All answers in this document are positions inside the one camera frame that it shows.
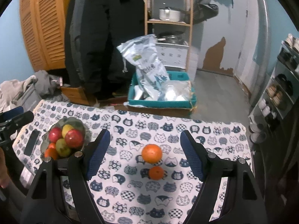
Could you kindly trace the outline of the left hand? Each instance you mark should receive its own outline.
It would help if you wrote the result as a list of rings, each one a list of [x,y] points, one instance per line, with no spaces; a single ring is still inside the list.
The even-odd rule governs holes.
[[[2,148],[0,148],[0,186],[5,189],[8,187],[10,181],[11,178],[8,174],[4,151]]]

